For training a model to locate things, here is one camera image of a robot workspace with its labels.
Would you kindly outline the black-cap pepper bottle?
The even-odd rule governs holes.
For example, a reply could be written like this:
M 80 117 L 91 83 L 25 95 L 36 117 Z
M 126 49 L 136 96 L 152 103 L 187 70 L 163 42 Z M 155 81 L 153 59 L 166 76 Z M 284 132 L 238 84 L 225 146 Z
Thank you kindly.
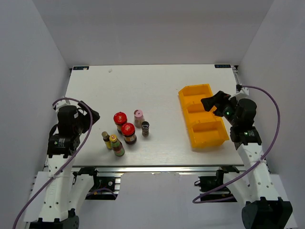
M 149 122 L 143 121 L 142 124 L 141 124 L 142 136 L 144 136 L 144 137 L 149 136 L 149 128 L 150 128 Z

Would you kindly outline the small yellow-label brown-cap bottle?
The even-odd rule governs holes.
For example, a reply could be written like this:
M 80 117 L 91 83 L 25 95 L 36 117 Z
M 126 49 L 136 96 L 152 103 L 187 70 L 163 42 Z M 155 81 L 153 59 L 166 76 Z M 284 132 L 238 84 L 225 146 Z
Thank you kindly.
M 112 149 L 111 142 L 110 142 L 110 136 L 109 136 L 108 132 L 103 131 L 102 138 L 103 138 L 103 141 L 105 142 L 106 147 L 108 149 Z

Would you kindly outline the yellow-cap chili sauce bottle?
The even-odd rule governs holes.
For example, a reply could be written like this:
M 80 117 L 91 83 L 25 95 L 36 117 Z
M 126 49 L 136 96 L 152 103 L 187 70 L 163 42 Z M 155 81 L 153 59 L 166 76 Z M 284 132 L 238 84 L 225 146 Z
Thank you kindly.
M 114 154 L 116 156 L 123 156 L 124 155 L 125 150 L 122 146 L 122 143 L 117 138 L 117 135 L 110 135 L 110 143 L 111 143 L 112 150 L 114 151 Z

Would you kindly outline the pink-cap spice shaker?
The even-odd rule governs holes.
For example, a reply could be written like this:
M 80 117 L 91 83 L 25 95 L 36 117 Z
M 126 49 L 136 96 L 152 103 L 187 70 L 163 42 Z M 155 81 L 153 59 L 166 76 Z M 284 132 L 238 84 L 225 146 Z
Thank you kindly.
M 143 116 L 143 111 L 142 110 L 135 110 L 134 111 L 134 125 L 137 128 L 141 128 L 142 123 L 145 121 L 144 116 Z

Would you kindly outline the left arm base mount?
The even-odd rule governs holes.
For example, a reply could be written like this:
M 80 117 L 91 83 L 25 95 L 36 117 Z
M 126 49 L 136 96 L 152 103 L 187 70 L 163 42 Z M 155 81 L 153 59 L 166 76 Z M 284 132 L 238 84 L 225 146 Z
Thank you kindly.
M 117 198 L 116 177 L 101 175 L 95 167 L 81 167 L 79 171 L 73 171 L 72 174 L 73 185 L 81 175 L 93 177 L 93 186 L 89 189 L 86 200 L 115 200 Z

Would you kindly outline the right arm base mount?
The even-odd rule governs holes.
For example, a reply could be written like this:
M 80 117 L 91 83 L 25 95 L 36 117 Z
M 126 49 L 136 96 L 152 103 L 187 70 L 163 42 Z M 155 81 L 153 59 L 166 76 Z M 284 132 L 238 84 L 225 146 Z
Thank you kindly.
M 237 174 L 240 173 L 235 166 L 221 166 L 216 171 L 216 174 L 213 176 L 198 177 L 198 180 L 195 181 L 194 185 L 199 187 L 201 192 L 207 192 L 222 185 L 224 183 L 224 174 L 230 172 Z M 213 192 L 205 197 L 200 198 L 200 201 L 212 200 L 212 202 L 215 202 L 215 200 L 217 199 L 222 199 L 221 202 L 237 202 L 231 191 L 227 187 L 223 187 L 216 192 Z

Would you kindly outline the red-lid sauce jar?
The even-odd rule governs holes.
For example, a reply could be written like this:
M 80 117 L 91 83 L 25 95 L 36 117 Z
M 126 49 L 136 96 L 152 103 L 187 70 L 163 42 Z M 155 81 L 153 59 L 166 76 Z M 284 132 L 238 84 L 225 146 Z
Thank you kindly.
M 122 126 L 127 122 L 127 115 L 124 112 L 117 112 L 113 117 L 114 123 L 117 126 L 118 133 L 122 133 Z
M 133 145 L 136 142 L 137 137 L 135 134 L 135 126 L 132 123 L 123 124 L 121 128 L 121 132 L 126 144 Z

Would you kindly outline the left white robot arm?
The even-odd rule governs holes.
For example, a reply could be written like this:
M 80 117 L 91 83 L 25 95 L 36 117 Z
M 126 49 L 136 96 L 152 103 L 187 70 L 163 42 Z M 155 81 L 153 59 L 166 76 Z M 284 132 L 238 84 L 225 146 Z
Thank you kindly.
M 89 190 L 100 187 L 101 179 L 93 167 L 75 173 L 71 183 L 72 167 L 76 155 L 84 145 L 82 134 L 88 136 L 92 126 L 100 119 L 84 101 L 72 105 L 71 98 L 57 100 L 53 107 L 58 122 L 50 131 L 47 149 L 48 178 L 41 190 L 45 198 L 38 219 L 30 223 L 31 229 L 77 229 L 78 212 Z

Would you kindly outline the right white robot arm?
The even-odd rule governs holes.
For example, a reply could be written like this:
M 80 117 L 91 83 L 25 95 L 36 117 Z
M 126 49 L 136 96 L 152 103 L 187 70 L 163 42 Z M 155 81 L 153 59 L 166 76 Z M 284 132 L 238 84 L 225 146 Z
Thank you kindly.
M 222 91 L 201 99 L 206 111 L 225 117 L 231 124 L 230 138 L 246 171 L 225 171 L 215 178 L 220 190 L 229 189 L 242 208 L 246 229 L 284 229 L 292 215 L 290 201 L 284 201 L 271 180 L 261 138 L 254 127 L 257 105 L 248 98 L 236 99 Z

